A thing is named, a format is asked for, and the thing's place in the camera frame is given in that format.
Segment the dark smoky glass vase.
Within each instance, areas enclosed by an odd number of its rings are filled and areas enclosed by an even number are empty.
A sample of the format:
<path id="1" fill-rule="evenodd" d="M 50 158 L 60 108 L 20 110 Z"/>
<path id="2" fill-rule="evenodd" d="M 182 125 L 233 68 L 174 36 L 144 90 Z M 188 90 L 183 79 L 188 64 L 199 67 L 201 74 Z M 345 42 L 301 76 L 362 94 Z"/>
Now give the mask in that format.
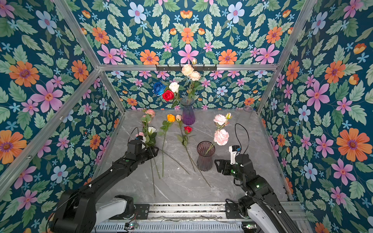
<path id="1" fill-rule="evenodd" d="M 213 166 L 213 155 L 215 154 L 215 146 L 209 141 L 202 141 L 197 146 L 198 160 L 197 168 L 200 171 L 209 171 Z"/>

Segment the light pink peony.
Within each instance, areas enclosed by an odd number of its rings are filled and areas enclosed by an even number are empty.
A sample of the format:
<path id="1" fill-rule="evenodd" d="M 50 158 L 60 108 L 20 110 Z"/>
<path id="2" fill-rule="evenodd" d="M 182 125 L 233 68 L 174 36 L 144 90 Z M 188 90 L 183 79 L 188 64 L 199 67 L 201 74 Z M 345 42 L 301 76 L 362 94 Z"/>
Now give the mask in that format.
<path id="1" fill-rule="evenodd" d="M 224 129 L 227 125 L 229 125 L 229 120 L 232 118 L 231 113 L 227 113 L 226 115 L 217 114 L 213 121 L 217 127 L 214 133 L 214 140 L 210 144 L 209 148 L 205 152 L 204 155 L 208 155 L 208 153 L 213 149 L 215 145 L 224 146 L 227 144 L 229 140 L 229 133 Z"/>

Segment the purple blue glass vase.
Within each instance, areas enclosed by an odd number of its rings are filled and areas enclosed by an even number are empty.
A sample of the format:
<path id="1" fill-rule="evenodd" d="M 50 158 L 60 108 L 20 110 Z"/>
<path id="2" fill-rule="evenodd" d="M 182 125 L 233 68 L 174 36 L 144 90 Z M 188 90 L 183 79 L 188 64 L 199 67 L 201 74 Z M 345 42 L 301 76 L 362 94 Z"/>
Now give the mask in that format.
<path id="1" fill-rule="evenodd" d="M 194 99 L 184 97 L 180 101 L 180 105 L 182 106 L 183 112 L 182 112 L 182 122 L 186 126 L 191 126 L 195 123 L 195 114 L 193 110 L 194 105 Z"/>

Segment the red artificial rose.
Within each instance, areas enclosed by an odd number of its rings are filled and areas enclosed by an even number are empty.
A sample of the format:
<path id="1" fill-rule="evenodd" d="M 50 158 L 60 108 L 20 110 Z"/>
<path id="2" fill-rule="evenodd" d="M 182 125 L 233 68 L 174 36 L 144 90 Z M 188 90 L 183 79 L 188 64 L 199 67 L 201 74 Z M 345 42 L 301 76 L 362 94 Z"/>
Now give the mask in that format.
<path id="1" fill-rule="evenodd" d="M 171 90 L 167 90 L 162 94 L 162 98 L 167 102 L 172 102 L 175 98 L 175 95 Z"/>

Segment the blue artificial rose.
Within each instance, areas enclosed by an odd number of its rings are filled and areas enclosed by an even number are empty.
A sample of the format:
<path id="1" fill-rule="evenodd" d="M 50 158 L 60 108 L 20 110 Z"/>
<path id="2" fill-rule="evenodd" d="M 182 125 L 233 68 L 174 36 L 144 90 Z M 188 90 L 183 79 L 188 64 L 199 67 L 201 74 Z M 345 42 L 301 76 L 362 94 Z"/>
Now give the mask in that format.
<path id="1" fill-rule="evenodd" d="M 162 82 L 157 82 L 153 85 L 153 93 L 156 96 L 162 96 L 165 92 L 166 86 Z"/>

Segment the cream pink peony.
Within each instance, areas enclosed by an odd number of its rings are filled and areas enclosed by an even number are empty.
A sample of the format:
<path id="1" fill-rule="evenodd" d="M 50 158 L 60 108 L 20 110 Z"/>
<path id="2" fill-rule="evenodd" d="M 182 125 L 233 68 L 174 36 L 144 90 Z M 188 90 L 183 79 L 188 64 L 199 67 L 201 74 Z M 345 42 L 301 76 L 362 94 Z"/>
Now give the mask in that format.
<path id="1" fill-rule="evenodd" d="M 193 59 L 191 61 L 191 65 L 196 65 L 197 64 L 197 59 Z M 185 69 L 182 70 L 182 74 L 188 78 L 190 81 L 189 86 L 188 86 L 188 98 L 193 98 L 195 95 L 195 88 L 197 86 L 197 82 L 200 81 L 201 79 L 201 74 L 198 71 L 192 71 L 191 69 Z"/>

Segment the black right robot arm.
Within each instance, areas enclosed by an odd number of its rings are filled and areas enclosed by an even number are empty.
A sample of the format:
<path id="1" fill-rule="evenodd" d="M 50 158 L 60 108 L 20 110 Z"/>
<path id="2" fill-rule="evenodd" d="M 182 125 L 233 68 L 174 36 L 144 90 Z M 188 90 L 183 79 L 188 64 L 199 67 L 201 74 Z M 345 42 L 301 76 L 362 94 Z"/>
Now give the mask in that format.
<path id="1" fill-rule="evenodd" d="M 284 210 L 274 189 L 266 179 L 256 173 L 249 155 L 239 154 L 235 162 L 216 159 L 217 172 L 225 176 L 233 176 L 244 191 L 235 206 L 244 218 L 250 218 L 256 225 L 257 233 L 299 233 L 298 225 Z"/>

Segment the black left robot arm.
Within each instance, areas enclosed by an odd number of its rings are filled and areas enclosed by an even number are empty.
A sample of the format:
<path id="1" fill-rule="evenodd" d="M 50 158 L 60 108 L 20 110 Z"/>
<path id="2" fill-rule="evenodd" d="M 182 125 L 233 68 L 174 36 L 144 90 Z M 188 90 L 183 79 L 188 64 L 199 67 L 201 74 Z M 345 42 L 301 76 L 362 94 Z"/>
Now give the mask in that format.
<path id="1" fill-rule="evenodd" d="M 61 195 L 53 220 L 49 222 L 50 230 L 53 233 L 90 233 L 99 220 L 97 201 L 140 164 L 157 157 L 158 152 L 158 147 L 146 146 L 140 139 L 129 141 L 124 156 L 107 171 L 79 189 Z"/>

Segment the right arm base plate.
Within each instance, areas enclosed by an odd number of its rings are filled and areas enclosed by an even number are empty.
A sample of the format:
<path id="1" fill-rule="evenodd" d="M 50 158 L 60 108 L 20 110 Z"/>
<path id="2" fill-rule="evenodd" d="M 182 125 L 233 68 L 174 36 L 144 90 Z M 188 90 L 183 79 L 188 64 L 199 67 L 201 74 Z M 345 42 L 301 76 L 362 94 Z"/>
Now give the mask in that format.
<path id="1" fill-rule="evenodd" d="M 225 201 L 225 215 L 227 219 L 249 219 L 248 215 L 240 212 L 238 204 L 230 200 Z"/>

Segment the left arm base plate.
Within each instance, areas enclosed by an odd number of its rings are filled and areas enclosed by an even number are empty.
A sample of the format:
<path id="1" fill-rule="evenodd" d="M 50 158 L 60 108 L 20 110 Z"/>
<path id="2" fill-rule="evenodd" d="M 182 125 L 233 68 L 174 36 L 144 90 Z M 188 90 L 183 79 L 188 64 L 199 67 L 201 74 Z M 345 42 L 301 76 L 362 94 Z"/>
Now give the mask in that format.
<path id="1" fill-rule="evenodd" d="M 125 208 L 122 214 L 113 216 L 110 220 L 131 220 L 131 219 L 140 219 L 145 220 L 148 218 L 150 211 L 149 204 L 129 204 L 128 207 Z"/>

